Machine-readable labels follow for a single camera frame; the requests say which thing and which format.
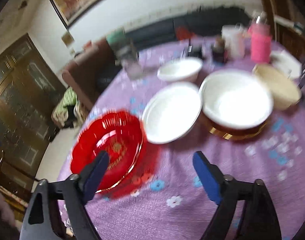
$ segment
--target pink container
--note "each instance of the pink container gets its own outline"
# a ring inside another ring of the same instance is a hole
[[[256,63],[269,63],[271,36],[253,32],[251,36],[251,60]]]
[[[261,24],[261,23],[253,23],[250,26],[250,29],[252,30],[252,33],[258,33],[264,36],[270,35],[270,25],[268,24]]]

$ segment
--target white bowl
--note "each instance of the white bowl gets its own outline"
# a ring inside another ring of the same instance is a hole
[[[187,57],[168,62],[158,69],[157,76],[167,82],[195,82],[203,61],[197,57]]]
[[[159,91],[142,114],[147,140],[164,144],[186,135],[193,127],[202,107],[198,87],[178,82]]]
[[[240,70],[220,70],[203,81],[199,95],[203,112],[215,123],[232,129],[249,129],[271,114],[270,91],[255,75]]]

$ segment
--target gold rim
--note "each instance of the gold rim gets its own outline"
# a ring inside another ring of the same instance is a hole
[[[224,138],[226,140],[232,140],[232,141],[240,141],[245,139],[250,139],[262,132],[262,130],[265,128],[265,126],[268,124],[268,121],[265,121],[263,124],[260,125],[258,128],[258,131],[255,133],[250,133],[246,135],[232,135],[229,133],[226,133],[224,131],[218,130],[212,126],[212,124],[207,120],[207,118],[203,118],[204,125],[208,128],[208,131],[216,136],[219,136],[221,138]]]

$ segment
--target round table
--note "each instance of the round table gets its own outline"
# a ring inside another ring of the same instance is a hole
[[[194,38],[192,44],[203,46],[207,55],[196,84],[200,86],[214,70],[237,68],[251,71],[255,63],[249,55],[214,66],[210,45],[214,38]],[[140,52],[145,69],[180,57],[187,41],[172,42]],[[283,47],[273,42],[273,50]],[[122,70],[97,100],[85,129],[109,109],[128,109],[140,116],[145,105],[167,84],[158,80],[156,72],[137,81],[130,81]],[[87,212],[100,234],[106,239],[200,239],[217,206],[211,202],[192,165],[192,155],[201,150],[210,163],[237,180],[253,182],[263,179],[273,200],[283,240],[291,239],[305,221],[305,108],[287,115],[274,111],[271,125],[248,141],[228,141],[210,134],[197,122],[184,138],[161,146],[158,168],[149,179],[145,176],[139,190],[118,199],[96,194],[86,205]],[[68,154],[58,180],[70,174]],[[233,239],[243,203],[239,202],[229,231]],[[59,203],[62,219],[71,227],[64,202]]]

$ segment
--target wooden cabinet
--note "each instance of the wooden cabinet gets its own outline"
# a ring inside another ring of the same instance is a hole
[[[277,41],[297,59],[305,55],[305,37],[294,30],[277,24]]]
[[[35,177],[54,129],[52,110],[64,91],[28,35],[0,55],[0,158],[4,150],[6,162],[15,167],[5,163],[1,171],[15,182],[12,187],[31,190],[32,179],[16,168]]]

